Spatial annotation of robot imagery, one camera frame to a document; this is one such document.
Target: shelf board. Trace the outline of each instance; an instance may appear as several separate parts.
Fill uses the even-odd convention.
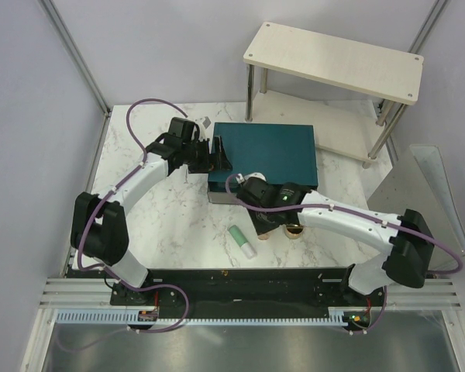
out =
[[[373,118],[275,91],[257,93],[253,121],[312,125],[318,148],[368,163],[367,154],[383,129]]]
[[[301,78],[414,105],[424,57],[265,22],[244,61]]]

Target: teal box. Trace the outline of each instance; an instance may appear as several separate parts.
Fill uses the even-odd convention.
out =
[[[208,175],[208,200],[234,204],[226,194],[230,174],[262,173],[270,184],[286,182],[317,189],[317,163],[312,126],[217,122],[214,136],[221,136],[231,171]]]

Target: shelf leg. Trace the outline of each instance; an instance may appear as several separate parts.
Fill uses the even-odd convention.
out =
[[[393,119],[391,119],[391,121],[384,127],[384,130],[377,139],[374,147],[372,147],[372,150],[368,153],[369,160],[375,160],[377,158],[377,154],[379,153],[379,151],[381,151],[382,146],[384,146],[384,144],[388,140],[389,136],[393,132],[393,129],[395,128],[396,124],[398,124],[398,121],[403,116],[403,113],[405,112],[407,107],[408,105],[400,104],[400,107],[394,114]],[[367,169],[369,166],[370,163],[363,163],[363,167],[365,169]]]
[[[255,66],[248,65],[248,85],[246,93],[246,116],[245,121],[251,122],[253,120],[253,78],[255,74]]]
[[[262,79],[260,80],[260,93],[267,93],[267,73],[268,68],[262,68]]]
[[[379,116],[379,118],[375,122],[378,126],[383,126],[384,125],[384,121],[388,117],[389,112],[391,112],[391,110],[393,109],[393,106],[394,106],[393,101],[388,101],[388,100],[384,101],[384,104],[382,105],[381,115]]]

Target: green marker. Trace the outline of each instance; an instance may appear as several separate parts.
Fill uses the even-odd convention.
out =
[[[229,233],[233,237],[233,239],[236,241],[238,246],[241,248],[243,253],[245,253],[245,256],[248,260],[251,260],[257,255],[257,252],[253,249],[251,244],[248,242],[246,237],[243,235],[241,230],[239,229],[238,226],[232,225],[229,227]]]

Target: gray floor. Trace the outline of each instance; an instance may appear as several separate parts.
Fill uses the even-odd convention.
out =
[[[440,315],[387,312],[366,336],[323,327],[188,326],[160,335],[122,332],[80,353],[52,343],[45,371],[458,371]],[[120,325],[57,325],[66,347]]]

